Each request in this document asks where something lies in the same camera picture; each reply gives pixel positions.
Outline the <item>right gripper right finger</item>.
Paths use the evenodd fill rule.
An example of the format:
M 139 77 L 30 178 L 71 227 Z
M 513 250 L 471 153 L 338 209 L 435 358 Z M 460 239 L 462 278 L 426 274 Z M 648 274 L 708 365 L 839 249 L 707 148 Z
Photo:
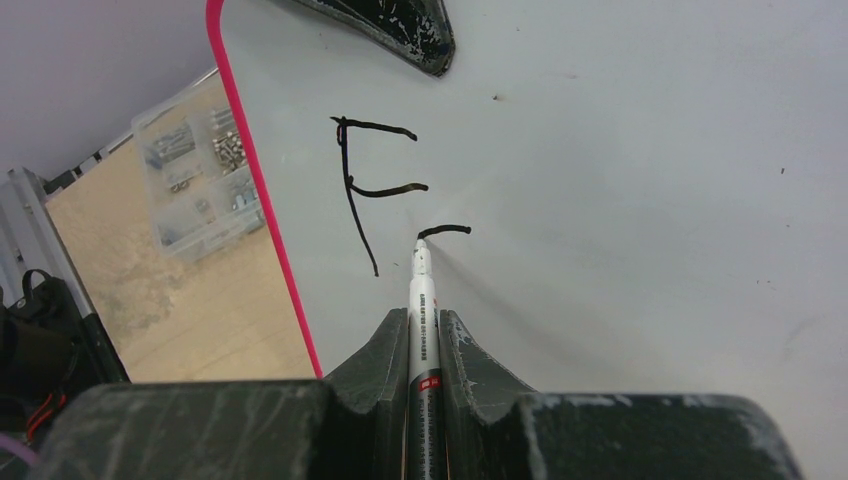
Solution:
M 515 404 L 535 390 L 482 348 L 456 311 L 440 312 L 439 336 L 450 477 L 531 478 Z

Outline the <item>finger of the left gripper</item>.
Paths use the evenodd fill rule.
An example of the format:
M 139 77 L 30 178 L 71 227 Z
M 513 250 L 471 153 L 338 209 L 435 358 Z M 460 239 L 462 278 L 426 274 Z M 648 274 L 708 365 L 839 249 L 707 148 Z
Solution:
M 347 25 L 421 72 L 441 77 L 456 41 L 442 0 L 306 0 L 303 6 Z

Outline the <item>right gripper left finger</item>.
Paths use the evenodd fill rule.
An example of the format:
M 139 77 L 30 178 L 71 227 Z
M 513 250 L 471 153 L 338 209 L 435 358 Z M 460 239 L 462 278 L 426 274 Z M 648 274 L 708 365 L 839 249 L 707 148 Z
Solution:
M 325 479 L 400 479 L 404 464 L 409 320 L 388 311 L 370 339 L 326 378 Z

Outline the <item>pink framed whiteboard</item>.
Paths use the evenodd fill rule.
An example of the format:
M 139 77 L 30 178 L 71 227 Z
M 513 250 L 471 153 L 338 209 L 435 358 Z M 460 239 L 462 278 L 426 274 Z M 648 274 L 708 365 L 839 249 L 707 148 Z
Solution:
M 847 5 L 450 1 L 435 78 L 293 1 L 207 31 L 312 368 L 407 303 L 531 386 L 746 397 L 847 475 Z

